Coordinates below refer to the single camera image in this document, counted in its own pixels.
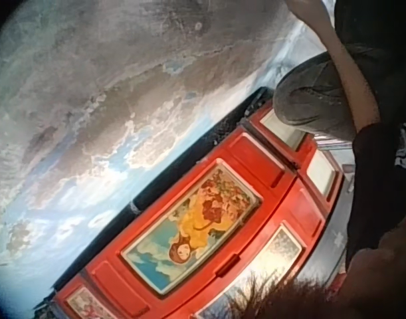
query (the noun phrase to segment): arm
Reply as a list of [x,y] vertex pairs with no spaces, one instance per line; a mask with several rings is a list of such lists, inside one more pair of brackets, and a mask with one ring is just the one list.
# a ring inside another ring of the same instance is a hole
[[285,0],[288,8],[320,38],[340,76],[352,118],[359,132],[380,122],[375,97],[361,70],[339,40],[322,0]]

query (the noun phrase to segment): red game machine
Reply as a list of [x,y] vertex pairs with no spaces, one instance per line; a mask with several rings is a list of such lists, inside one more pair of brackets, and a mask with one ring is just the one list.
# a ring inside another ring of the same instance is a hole
[[[201,151],[183,176],[175,169],[186,165],[171,166],[180,178],[55,285],[58,312],[82,319],[204,318],[225,306],[225,293],[245,291],[252,274],[280,284],[320,268],[317,256],[331,244],[321,239],[345,191],[343,173],[311,135],[281,124],[270,99],[262,101],[238,125],[229,120],[235,125],[226,137]],[[201,148],[197,142],[188,156]],[[343,252],[334,255],[334,267]]]

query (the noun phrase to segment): brown hair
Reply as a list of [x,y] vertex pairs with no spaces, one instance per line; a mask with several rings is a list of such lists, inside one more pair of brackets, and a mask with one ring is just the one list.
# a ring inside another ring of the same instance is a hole
[[228,296],[229,307],[213,319],[331,319],[336,307],[320,284],[291,280],[286,284],[248,282],[249,293],[238,290]]
[[[175,262],[177,264],[185,264],[191,258],[191,253],[194,251],[194,249],[192,249],[191,245],[189,244],[189,240],[190,240],[189,237],[184,237],[179,232],[179,239],[177,240],[176,243],[171,244],[170,250],[169,250],[169,258],[173,262]],[[189,245],[190,252],[189,252],[189,256],[186,260],[183,260],[181,257],[179,257],[179,254],[177,253],[177,249],[181,245]]]

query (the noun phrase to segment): painted wall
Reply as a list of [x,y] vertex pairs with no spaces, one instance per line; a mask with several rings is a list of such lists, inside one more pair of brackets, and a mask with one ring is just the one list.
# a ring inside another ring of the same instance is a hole
[[163,168],[320,51],[281,0],[29,0],[0,33],[0,302],[31,308]]

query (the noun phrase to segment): anime girl illustration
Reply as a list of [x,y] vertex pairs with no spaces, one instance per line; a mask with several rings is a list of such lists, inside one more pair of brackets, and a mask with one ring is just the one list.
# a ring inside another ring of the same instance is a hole
[[255,204],[244,185],[216,167],[124,256],[152,288],[166,293],[214,253]]

